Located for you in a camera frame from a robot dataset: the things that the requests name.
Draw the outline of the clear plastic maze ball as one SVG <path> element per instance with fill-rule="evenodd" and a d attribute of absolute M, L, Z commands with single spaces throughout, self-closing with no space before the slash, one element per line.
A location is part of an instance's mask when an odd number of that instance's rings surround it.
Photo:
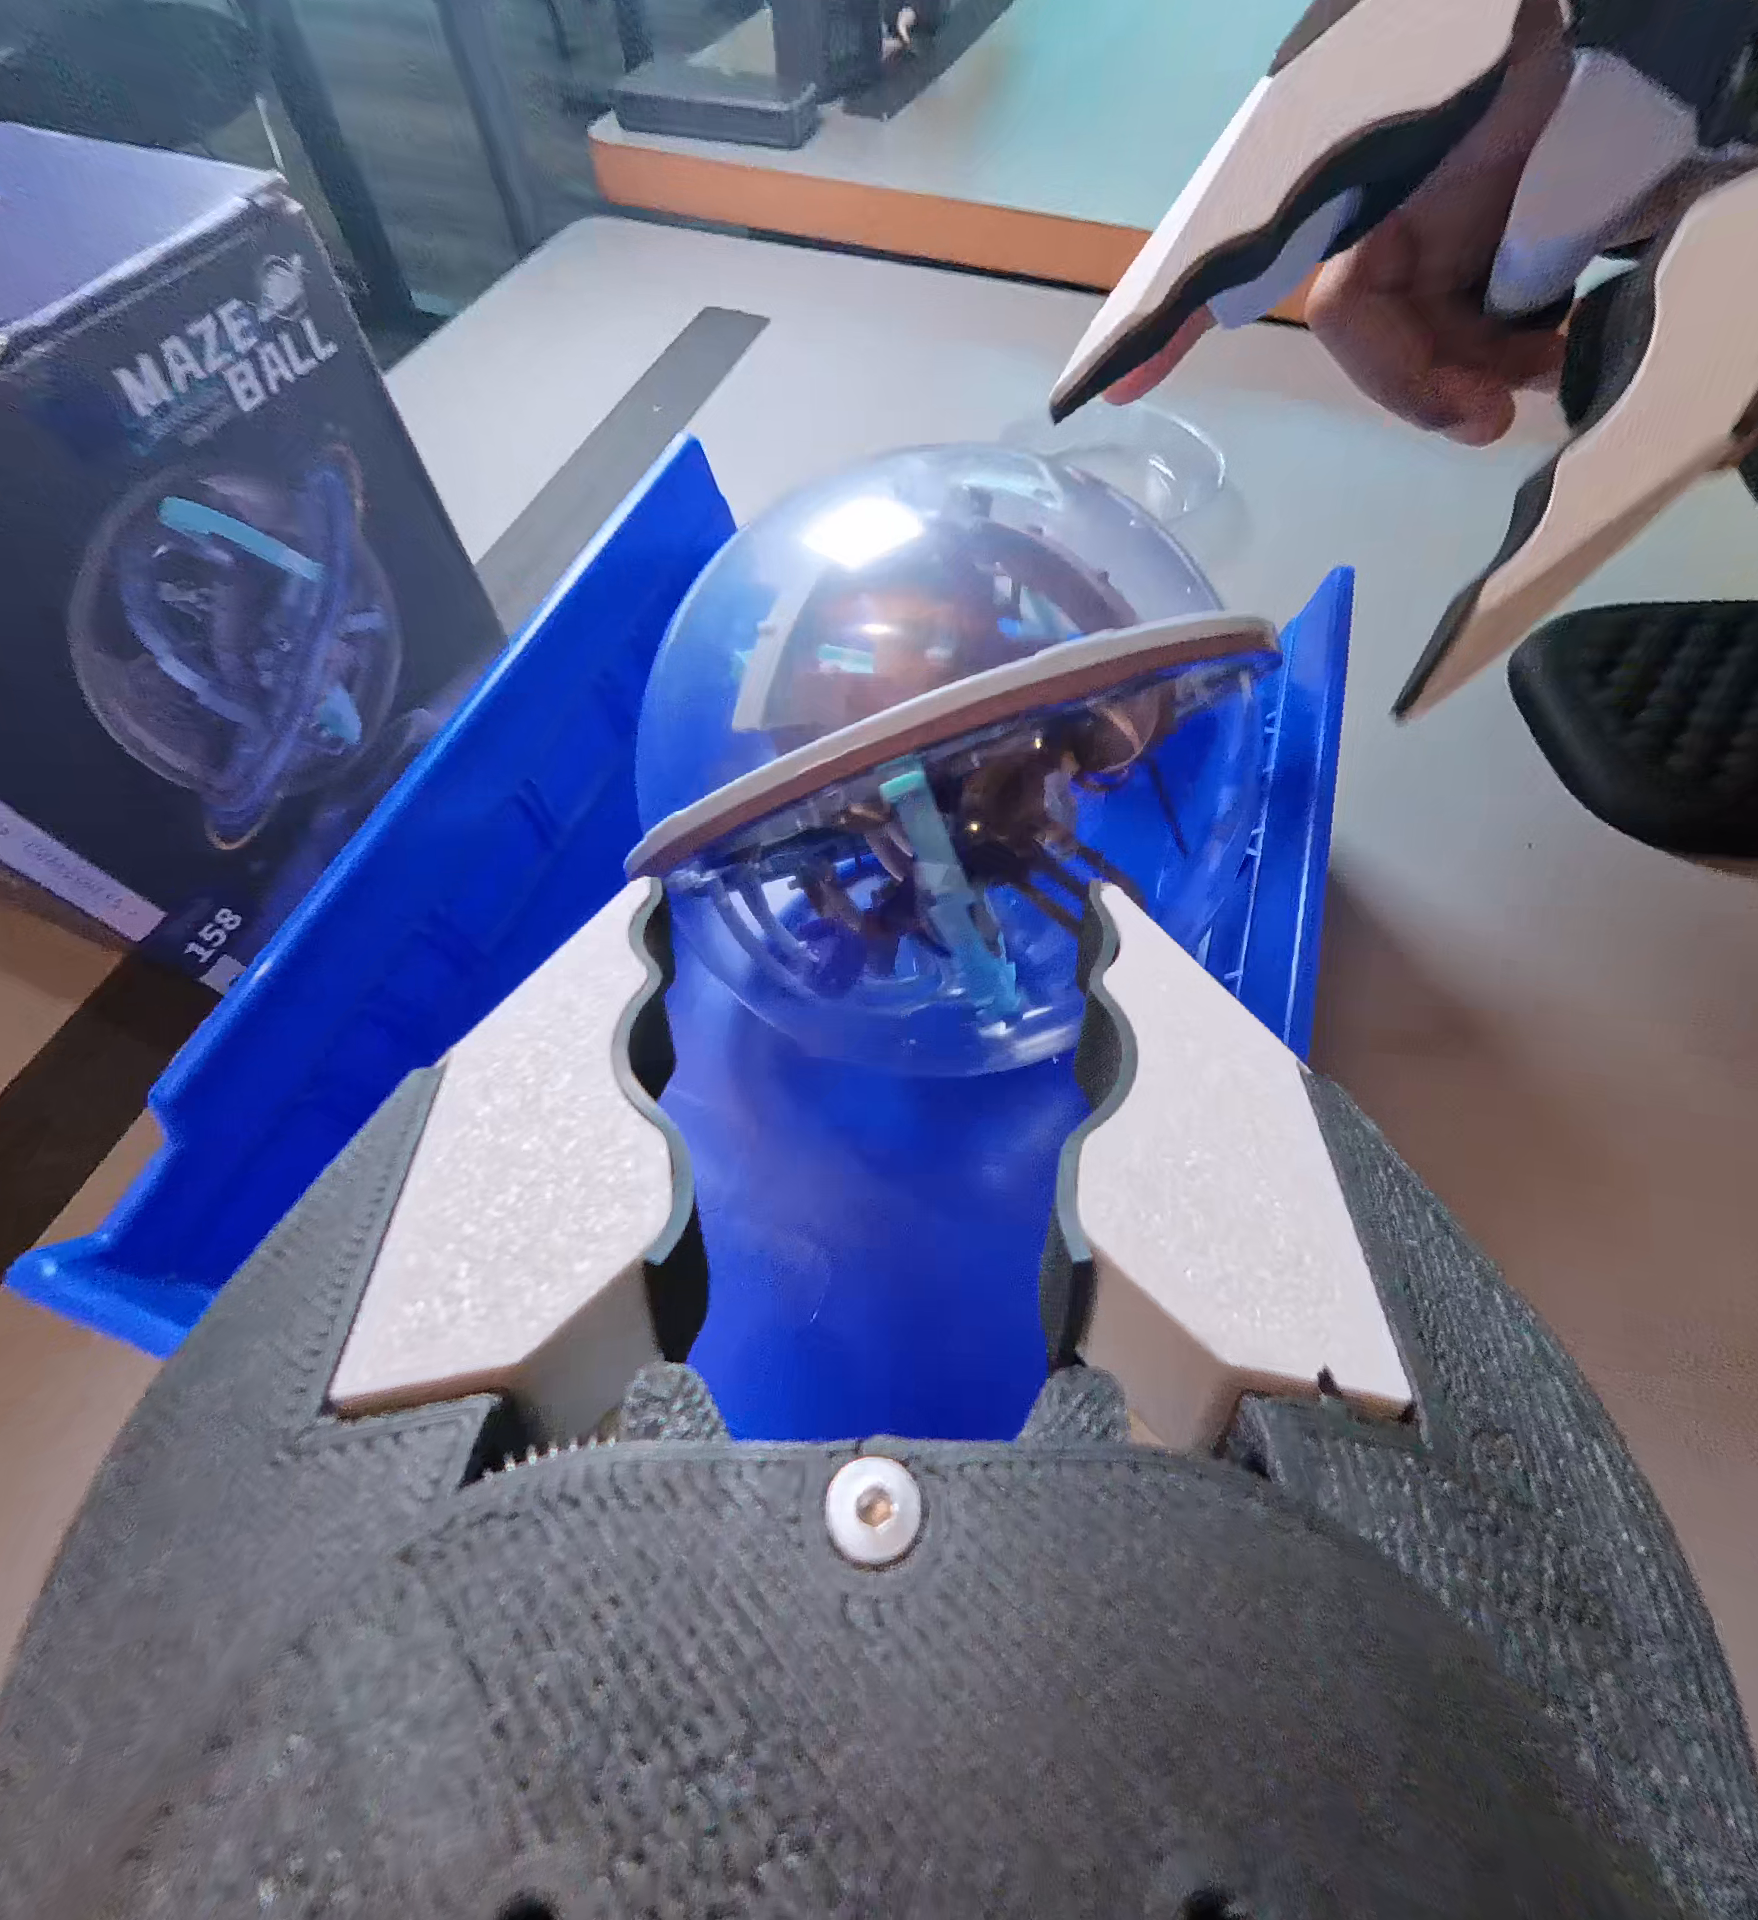
<path fill-rule="evenodd" d="M 1266 803 L 1279 633 L 1078 451 L 907 447 L 751 516 L 637 717 L 637 849 L 769 1027 L 1004 1076 L 1078 1027 L 1078 910 L 1203 947 Z"/>

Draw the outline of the black mesh pad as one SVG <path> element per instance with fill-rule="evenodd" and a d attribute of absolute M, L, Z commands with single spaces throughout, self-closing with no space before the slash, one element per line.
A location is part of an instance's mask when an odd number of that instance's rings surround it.
<path fill-rule="evenodd" d="M 1601 827 L 1663 855 L 1758 866 L 1758 595 L 1565 611 L 1508 685 Z"/>

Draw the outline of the person's right hand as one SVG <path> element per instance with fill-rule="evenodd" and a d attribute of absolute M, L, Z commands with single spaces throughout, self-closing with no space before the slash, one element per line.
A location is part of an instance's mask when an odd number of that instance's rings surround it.
<path fill-rule="evenodd" d="M 1334 363 L 1373 405 L 1450 447 L 1496 447 L 1519 394 L 1555 382 L 1565 363 L 1561 325 L 1483 314 L 1493 254 L 1565 74 L 1565 49 L 1510 57 L 1496 100 L 1433 177 L 1327 257 L 1306 292 L 1306 325 Z"/>

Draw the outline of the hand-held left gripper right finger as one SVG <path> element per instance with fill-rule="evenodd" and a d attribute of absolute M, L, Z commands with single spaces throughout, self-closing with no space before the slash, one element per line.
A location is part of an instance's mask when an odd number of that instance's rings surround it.
<path fill-rule="evenodd" d="M 1411 1410 L 1306 1065 L 1137 894 L 1078 914 L 1078 1129 L 1062 1140 L 1062 1365 L 1137 1421 L 1242 1395 Z"/>

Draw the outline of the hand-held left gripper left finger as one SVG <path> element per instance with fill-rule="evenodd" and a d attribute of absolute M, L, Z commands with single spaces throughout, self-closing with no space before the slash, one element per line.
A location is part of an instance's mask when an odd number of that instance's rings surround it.
<path fill-rule="evenodd" d="M 672 977 L 672 894 L 628 886 L 449 1042 L 332 1371 L 337 1417 L 503 1395 L 522 1421 L 606 1421 L 637 1371 L 687 1365 Z"/>

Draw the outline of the dark blue cardboard box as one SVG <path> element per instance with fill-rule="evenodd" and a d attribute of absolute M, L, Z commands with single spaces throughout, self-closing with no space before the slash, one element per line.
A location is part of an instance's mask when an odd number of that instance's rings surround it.
<path fill-rule="evenodd" d="M 288 177 L 0 127 L 0 871 L 222 993 L 499 650 Z"/>

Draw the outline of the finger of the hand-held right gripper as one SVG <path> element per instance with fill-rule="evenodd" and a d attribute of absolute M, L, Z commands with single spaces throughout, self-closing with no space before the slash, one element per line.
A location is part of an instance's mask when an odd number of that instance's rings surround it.
<path fill-rule="evenodd" d="M 1493 565 L 1447 606 L 1392 717 L 1420 717 L 1496 664 L 1614 549 L 1758 439 L 1758 164 L 1655 234 L 1603 303 L 1601 394 L 1539 463 Z"/>
<path fill-rule="evenodd" d="M 1519 0 L 1306 7 L 1055 374 L 1055 419 L 1106 400 L 1196 320 L 1252 325 L 1402 210 L 1493 116 L 1519 43 Z M 1565 127 L 1539 133 L 1483 278 L 1483 303 L 1528 325 L 1570 296 L 1603 234 L 1690 152 L 1675 7 L 1561 7 L 1555 43 L 1570 56 Z"/>

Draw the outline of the blue plastic bin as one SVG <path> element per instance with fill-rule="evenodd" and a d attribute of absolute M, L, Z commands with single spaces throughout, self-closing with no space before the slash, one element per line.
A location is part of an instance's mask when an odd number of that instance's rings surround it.
<path fill-rule="evenodd" d="M 733 536 L 693 439 L 383 793 L 320 892 L 160 1076 L 168 1147 L 99 1235 L 23 1255 L 18 1294 L 181 1357 L 212 1294 L 359 1140 L 397 1133 L 393 1194 L 344 1230 L 344 1330 L 320 1334 L 320 1410 L 413 1168 L 436 1065 L 615 892 L 637 849 L 637 717 L 658 643 Z M 1285 621 L 1266 685 L 1266 803 L 1242 879 L 1190 947 L 1298 1065 L 1319 984 L 1327 803 L 1339 773 L 1355 572 Z M 751 1018 L 672 931 L 678 1076 L 661 1119 L 693 1178 L 687 1372 L 751 1439 L 1004 1439 L 1062 1365 L 1062 1140 L 1087 1098 L 1078 1027 L 1004 1076 L 825 1065 Z M 589 1439 L 606 1421 L 522 1421 Z"/>

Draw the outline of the grey desk with wooden edge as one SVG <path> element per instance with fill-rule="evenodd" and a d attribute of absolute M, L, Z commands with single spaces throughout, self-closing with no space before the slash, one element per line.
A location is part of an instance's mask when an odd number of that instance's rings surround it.
<path fill-rule="evenodd" d="M 1106 292 L 1298 0 L 1013 0 L 916 27 L 796 152 L 589 127 L 615 210 Z"/>

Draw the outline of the black strip on table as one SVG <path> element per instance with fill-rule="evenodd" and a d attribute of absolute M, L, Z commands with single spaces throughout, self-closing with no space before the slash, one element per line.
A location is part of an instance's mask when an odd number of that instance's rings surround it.
<path fill-rule="evenodd" d="M 573 576 L 647 463 L 687 433 L 764 325 L 764 314 L 704 303 L 499 534 L 474 576 L 503 636 L 546 611 L 546 595 Z"/>

